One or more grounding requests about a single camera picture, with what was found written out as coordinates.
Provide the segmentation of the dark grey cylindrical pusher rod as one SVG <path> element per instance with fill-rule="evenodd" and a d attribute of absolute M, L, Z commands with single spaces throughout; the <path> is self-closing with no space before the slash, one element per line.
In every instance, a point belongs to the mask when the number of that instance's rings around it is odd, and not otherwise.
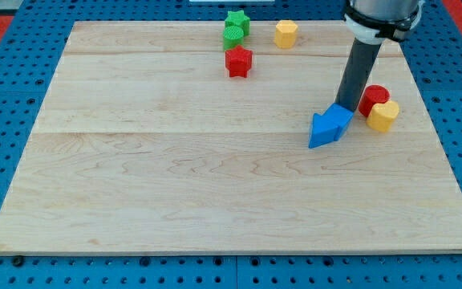
<path fill-rule="evenodd" d="M 342 75 L 335 103 L 355 112 L 377 59 L 381 45 L 354 40 Z"/>

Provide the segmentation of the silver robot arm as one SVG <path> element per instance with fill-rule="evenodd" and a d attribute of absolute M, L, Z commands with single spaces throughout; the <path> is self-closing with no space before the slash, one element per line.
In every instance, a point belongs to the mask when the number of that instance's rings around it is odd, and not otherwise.
<path fill-rule="evenodd" d="M 380 47 L 387 39 L 405 41 L 419 25 L 420 0 L 346 0 L 343 20 L 355 39 L 335 103 L 353 112 L 366 87 Z"/>

